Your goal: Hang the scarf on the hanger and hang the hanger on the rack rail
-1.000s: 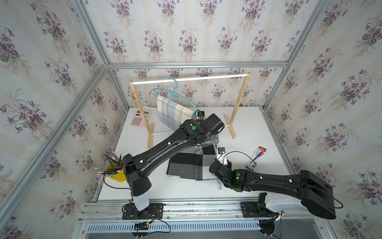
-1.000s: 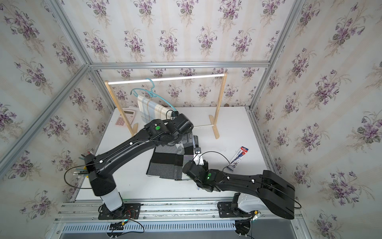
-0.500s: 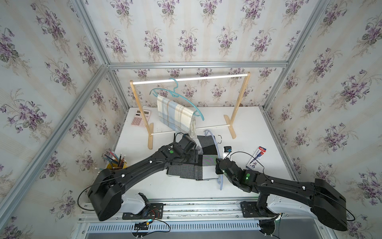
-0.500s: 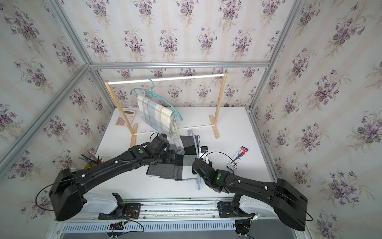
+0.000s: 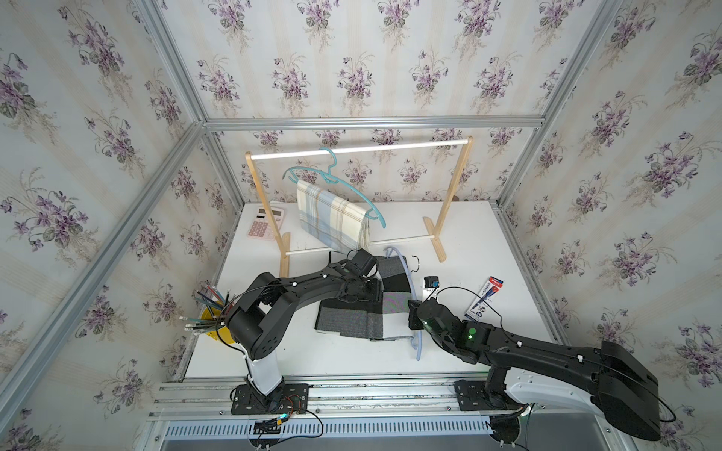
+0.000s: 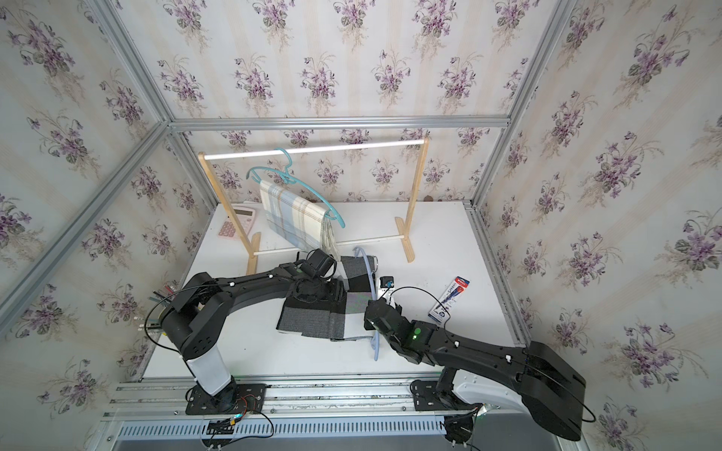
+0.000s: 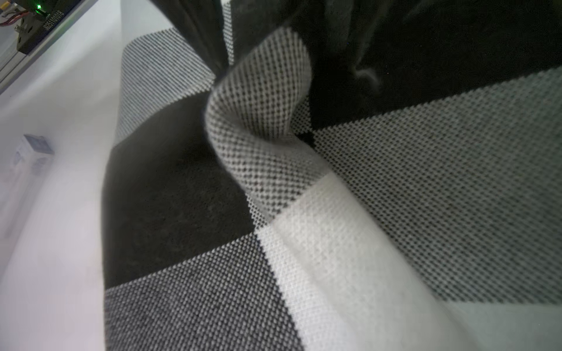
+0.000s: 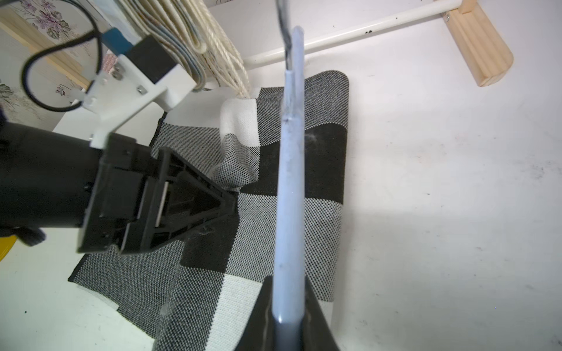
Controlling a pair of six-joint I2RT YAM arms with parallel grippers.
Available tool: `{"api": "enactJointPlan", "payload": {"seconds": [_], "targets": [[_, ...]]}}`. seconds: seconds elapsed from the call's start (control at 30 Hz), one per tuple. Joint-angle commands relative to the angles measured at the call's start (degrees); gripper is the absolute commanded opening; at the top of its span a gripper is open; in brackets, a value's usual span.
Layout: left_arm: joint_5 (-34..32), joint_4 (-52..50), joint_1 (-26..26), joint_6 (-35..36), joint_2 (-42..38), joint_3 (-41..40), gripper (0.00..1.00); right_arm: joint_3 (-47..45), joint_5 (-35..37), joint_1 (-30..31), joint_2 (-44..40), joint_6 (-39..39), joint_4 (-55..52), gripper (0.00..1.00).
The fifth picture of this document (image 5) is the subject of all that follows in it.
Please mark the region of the light blue plastic hanger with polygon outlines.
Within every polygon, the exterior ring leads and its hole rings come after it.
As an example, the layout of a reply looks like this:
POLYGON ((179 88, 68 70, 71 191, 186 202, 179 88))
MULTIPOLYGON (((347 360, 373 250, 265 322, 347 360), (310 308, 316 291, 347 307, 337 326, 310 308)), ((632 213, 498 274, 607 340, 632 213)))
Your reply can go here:
POLYGON ((384 248, 385 256, 386 257, 392 257, 396 256, 400 260, 400 264, 402 265, 404 274, 407 278, 407 282, 409 284, 410 292, 411 292, 411 298, 408 302, 409 304, 409 317, 408 317, 408 325, 409 329, 414 333, 413 338, 411 339, 411 346, 416 351, 416 360, 420 361, 422 357, 423 352, 423 335, 422 335, 422 329, 423 326, 421 325, 421 322, 419 321, 419 318, 417 317, 417 308, 420 306, 419 298, 417 298, 417 291, 414 285, 412 274, 413 272, 410 270, 408 262, 406 257, 402 255, 402 252, 399 248, 389 245, 384 248))

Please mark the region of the black white checkered scarf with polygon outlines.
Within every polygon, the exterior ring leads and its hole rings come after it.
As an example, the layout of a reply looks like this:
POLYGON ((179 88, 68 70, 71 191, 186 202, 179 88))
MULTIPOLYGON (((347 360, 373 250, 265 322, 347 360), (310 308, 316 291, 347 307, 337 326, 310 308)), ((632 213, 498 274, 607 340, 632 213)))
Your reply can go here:
POLYGON ((381 300, 321 301, 314 324, 316 332, 370 341, 415 338, 416 333, 408 325, 408 314, 409 302, 416 291, 410 283, 406 258, 396 248, 388 247, 385 251, 387 255, 378 259, 378 276, 374 279, 381 283, 381 300))

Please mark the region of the plaid blue cream scarf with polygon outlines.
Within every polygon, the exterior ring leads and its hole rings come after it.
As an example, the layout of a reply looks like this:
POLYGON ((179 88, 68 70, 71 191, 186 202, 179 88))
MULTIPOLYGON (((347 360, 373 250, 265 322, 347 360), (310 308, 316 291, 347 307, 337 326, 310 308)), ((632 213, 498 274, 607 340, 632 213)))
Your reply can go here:
POLYGON ((372 208, 355 205, 304 180, 299 180, 296 188, 304 231, 332 251, 342 254, 369 249, 372 208))

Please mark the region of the teal plastic hanger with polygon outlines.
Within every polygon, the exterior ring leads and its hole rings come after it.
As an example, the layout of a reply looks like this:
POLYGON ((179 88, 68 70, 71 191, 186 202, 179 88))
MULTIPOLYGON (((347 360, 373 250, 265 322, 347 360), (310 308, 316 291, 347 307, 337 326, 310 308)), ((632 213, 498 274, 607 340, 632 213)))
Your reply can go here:
POLYGON ((362 201, 364 201, 368 206, 369 210, 366 213, 366 218, 369 218, 372 221, 378 221, 383 229, 387 227, 387 221, 385 221, 385 217, 380 212, 380 210, 376 207, 376 205, 368 198, 366 195, 363 195, 358 189, 353 187, 353 185, 349 182, 346 182, 345 180, 340 179, 339 177, 332 174, 332 170, 334 167, 338 164, 338 157, 336 152, 334 150, 331 150, 331 148, 320 148, 320 152, 322 154, 328 154, 333 159, 333 163, 327 167, 325 170, 321 169, 315 169, 311 168, 309 166, 302 166, 302 165, 295 165, 288 168, 282 178, 286 178, 286 176, 289 176, 289 179, 293 183, 299 182, 301 180, 300 176, 296 174, 297 171, 306 171, 311 172, 319 175, 321 179, 326 183, 330 185, 336 185, 341 184, 342 186, 350 189, 352 192, 354 192, 362 201))

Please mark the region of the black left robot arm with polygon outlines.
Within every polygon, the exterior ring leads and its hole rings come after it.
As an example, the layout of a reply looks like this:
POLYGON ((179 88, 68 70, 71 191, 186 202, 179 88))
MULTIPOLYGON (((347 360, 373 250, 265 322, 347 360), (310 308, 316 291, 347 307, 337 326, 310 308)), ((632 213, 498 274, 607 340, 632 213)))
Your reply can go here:
POLYGON ((262 397, 276 394, 284 381, 276 348, 296 311, 321 301, 345 304, 379 304, 382 282, 376 276, 377 259, 357 249, 347 259, 332 262, 318 272, 296 277, 260 274, 239 294, 225 314, 224 327, 241 346, 247 380, 262 397))

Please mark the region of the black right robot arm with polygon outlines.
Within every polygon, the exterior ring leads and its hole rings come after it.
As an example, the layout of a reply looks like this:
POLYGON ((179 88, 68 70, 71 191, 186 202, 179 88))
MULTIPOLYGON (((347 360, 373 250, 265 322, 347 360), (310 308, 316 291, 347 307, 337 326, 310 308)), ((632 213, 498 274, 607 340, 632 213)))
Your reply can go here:
POLYGON ((509 401, 586 408, 637 439, 661 439, 658 379, 621 345, 572 347, 518 336, 454 316, 436 298, 409 304, 409 325, 470 365, 488 366, 485 393, 509 401))

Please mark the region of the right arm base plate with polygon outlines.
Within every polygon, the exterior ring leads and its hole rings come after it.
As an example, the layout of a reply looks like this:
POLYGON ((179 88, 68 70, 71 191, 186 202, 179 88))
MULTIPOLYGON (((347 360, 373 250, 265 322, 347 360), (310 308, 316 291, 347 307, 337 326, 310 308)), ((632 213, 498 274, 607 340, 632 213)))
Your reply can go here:
POLYGON ((489 394, 486 381, 482 380, 458 380, 453 383, 453 389, 462 412, 524 412, 529 407, 529 404, 517 402, 504 393, 489 394))

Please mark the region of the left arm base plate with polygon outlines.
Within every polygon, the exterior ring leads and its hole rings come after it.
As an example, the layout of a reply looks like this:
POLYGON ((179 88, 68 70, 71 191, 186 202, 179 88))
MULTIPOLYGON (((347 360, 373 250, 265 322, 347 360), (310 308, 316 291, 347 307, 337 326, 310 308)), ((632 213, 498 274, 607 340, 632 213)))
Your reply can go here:
POLYGON ((232 415, 281 415, 304 413, 308 409, 310 385, 282 383, 269 395, 263 395, 250 383, 240 384, 231 390, 232 415))

